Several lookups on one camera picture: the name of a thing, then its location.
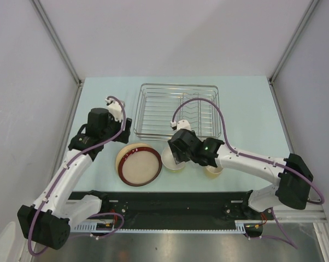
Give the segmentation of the red rimmed plate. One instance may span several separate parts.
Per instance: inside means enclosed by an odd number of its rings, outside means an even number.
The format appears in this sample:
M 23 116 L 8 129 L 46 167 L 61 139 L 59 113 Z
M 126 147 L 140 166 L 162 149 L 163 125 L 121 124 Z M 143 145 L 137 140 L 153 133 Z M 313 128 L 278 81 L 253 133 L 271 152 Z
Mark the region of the red rimmed plate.
M 155 180 L 161 170 L 160 154 L 153 148 L 138 147 L 123 156 L 118 166 L 118 176 L 129 186 L 141 187 Z

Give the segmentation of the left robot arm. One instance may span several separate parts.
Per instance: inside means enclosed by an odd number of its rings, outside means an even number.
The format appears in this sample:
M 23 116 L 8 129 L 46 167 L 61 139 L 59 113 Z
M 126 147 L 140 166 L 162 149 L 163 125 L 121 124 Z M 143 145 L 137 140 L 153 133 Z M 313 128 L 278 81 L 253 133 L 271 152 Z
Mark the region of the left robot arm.
M 32 255 L 36 255 L 32 242 L 58 250 L 68 240 L 71 229 L 84 220 L 116 215 L 110 212 L 108 195 L 96 190 L 87 192 L 69 208 L 66 202 L 106 143 L 128 143 L 131 123 L 124 106 L 117 102 L 90 110 L 87 123 L 71 139 L 64 161 L 43 193 L 31 206 L 22 205 L 17 212 Z

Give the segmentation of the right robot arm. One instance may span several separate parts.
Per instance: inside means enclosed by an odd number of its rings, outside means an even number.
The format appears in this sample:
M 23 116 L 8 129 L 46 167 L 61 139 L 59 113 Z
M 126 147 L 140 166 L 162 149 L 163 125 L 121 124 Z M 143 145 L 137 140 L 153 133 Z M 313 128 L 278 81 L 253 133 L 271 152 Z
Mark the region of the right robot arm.
M 176 163 L 192 161 L 200 166 L 233 169 L 268 181 L 269 186 L 252 190 L 242 204 L 242 214 L 248 219 L 279 205 L 295 210 L 304 210 L 307 205 L 313 174 L 297 154 L 287 158 L 259 156 L 229 148 L 222 140 L 200 140 L 187 129 L 178 130 L 168 146 Z

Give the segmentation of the beige bird plate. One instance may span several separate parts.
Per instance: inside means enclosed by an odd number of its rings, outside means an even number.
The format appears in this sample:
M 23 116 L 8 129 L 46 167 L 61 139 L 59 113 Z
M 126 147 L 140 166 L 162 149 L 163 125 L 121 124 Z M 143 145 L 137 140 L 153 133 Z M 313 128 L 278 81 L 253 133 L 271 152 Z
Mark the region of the beige bird plate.
M 116 156 L 116 161 L 115 161 L 115 169 L 116 173 L 119 174 L 118 172 L 118 166 L 120 164 L 121 159 L 123 158 L 124 155 L 126 155 L 129 151 L 138 148 L 138 147 L 149 147 L 152 148 L 151 145 L 145 144 L 145 143 L 133 143 L 133 144 L 128 144 L 124 148 L 122 148 L 119 153 Z

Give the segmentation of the yellow-green bowl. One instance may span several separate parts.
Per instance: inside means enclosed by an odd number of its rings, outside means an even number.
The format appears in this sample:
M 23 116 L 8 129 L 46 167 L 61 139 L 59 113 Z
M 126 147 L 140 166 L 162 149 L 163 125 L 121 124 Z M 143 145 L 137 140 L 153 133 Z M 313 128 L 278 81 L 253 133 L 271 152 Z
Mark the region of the yellow-green bowl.
M 172 172 L 172 173 L 178 173 L 178 172 L 182 172 L 185 169 L 185 166 L 182 166 L 179 169 L 170 169 L 168 167 L 165 167 L 167 171 Z

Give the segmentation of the white ceramic bowl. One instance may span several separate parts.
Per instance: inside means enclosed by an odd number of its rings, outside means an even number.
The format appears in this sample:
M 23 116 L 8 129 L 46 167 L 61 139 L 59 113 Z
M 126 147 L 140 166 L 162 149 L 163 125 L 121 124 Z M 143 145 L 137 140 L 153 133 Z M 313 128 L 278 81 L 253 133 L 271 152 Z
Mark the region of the white ceramic bowl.
M 161 153 L 161 160 L 164 167 L 168 167 L 170 169 L 179 169 L 182 166 L 186 166 L 186 163 L 176 164 L 171 153 L 171 149 L 169 146 L 165 147 Z

